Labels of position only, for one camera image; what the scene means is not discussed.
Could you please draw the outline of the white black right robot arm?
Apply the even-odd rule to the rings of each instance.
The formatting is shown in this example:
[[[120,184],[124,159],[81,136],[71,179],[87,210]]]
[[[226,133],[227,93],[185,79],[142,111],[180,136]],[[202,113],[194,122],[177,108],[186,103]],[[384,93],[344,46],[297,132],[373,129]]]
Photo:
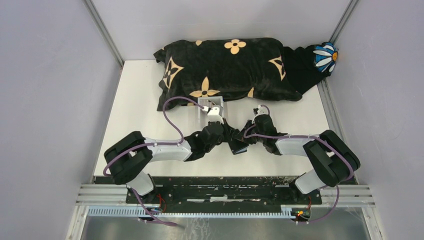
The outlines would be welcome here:
[[[334,131],[328,129],[316,135],[281,133],[268,114],[248,120],[238,138],[250,145],[261,143],[267,152],[277,156],[308,158],[312,170],[297,177],[288,191],[295,204],[302,204],[314,190],[336,187],[351,179],[361,166],[359,158]]]

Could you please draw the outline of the black leather card holder wallet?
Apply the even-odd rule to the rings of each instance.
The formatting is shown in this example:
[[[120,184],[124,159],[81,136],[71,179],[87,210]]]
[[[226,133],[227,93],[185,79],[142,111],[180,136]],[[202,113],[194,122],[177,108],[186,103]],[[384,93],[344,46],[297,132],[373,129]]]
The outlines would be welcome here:
[[[249,144],[238,139],[232,139],[228,142],[229,148],[233,155],[238,155],[247,152]]]

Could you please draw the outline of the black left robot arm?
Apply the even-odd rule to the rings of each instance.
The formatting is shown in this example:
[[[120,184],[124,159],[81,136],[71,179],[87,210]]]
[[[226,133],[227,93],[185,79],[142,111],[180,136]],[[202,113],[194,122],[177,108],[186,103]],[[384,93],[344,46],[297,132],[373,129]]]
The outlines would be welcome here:
[[[195,161],[222,143],[227,143],[234,155],[244,153],[248,145],[236,139],[239,133],[226,121],[209,122],[202,130],[180,140],[156,140],[133,131],[104,152],[106,167],[103,174],[110,176],[115,185],[126,185],[149,204],[158,195],[153,178],[143,171],[149,163]]]

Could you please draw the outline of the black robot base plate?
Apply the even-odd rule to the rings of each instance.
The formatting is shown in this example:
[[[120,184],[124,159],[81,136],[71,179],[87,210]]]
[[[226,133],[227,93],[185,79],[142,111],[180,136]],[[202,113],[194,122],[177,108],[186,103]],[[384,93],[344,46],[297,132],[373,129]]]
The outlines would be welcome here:
[[[156,191],[142,202],[171,213],[279,213],[281,206],[310,207],[318,190],[297,192],[294,176],[155,176]]]

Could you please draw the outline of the white plastic card tray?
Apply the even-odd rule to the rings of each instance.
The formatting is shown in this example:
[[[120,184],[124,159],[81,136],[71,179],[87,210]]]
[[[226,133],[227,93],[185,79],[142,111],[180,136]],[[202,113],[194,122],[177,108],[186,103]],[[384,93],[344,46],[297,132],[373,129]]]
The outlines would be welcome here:
[[[224,101],[222,96],[200,97],[197,103],[202,106],[197,111],[197,120],[201,127],[205,127],[209,122],[224,123]]]

